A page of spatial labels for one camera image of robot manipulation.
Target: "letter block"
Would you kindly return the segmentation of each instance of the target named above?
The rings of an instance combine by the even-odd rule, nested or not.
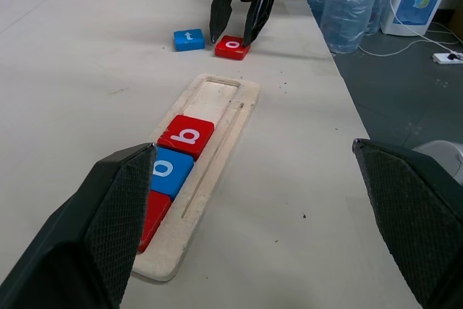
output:
[[[153,167],[151,189],[174,200],[193,167],[193,157],[158,148]]]
[[[174,42],[177,51],[202,50],[205,48],[205,41],[201,29],[174,32]]]
[[[245,48],[242,45],[242,38],[225,35],[216,45],[216,56],[242,61],[251,48],[251,46]]]
[[[154,234],[159,228],[161,221],[171,207],[171,199],[168,195],[156,191],[150,191],[148,196],[148,206],[146,208],[145,224],[143,225],[143,233],[138,245],[138,251],[141,253],[146,250],[146,247],[153,239]]]
[[[177,115],[158,139],[158,146],[186,153],[196,161],[214,131],[214,123]]]

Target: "red letter block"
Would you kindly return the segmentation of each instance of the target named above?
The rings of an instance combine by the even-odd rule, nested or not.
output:
[[[216,56],[242,61],[250,48],[250,45],[243,47],[243,39],[225,35],[216,45]]]
[[[214,123],[177,115],[158,139],[162,148],[186,153],[196,161],[214,131]]]
[[[148,207],[146,208],[145,224],[143,226],[142,239],[138,244],[138,251],[141,253],[153,239],[162,219],[171,207],[171,198],[168,195],[156,191],[150,191],[148,196]]]

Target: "gray floor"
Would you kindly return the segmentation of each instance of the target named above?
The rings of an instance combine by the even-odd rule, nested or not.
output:
[[[430,30],[444,30],[432,25]],[[448,43],[452,35],[428,33]],[[417,38],[378,33],[362,47],[376,54],[404,48]],[[463,45],[451,45],[463,52]],[[432,140],[463,143],[463,65],[437,65],[432,43],[416,43],[396,56],[374,57],[357,50],[334,57],[371,139],[407,148]]]

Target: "textured gripper pad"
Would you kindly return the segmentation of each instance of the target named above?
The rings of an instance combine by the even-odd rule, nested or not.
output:
[[[155,151],[143,151],[118,171],[85,236],[113,308],[122,301],[137,254]]]
[[[354,153],[380,233],[417,301],[428,308],[463,250],[461,221],[404,159],[360,144]]]

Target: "power strip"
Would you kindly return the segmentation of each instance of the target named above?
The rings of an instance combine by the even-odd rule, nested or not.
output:
[[[463,59],[449,59],[450,54],[434,54],[433,61],[437,64],[463,64]]]

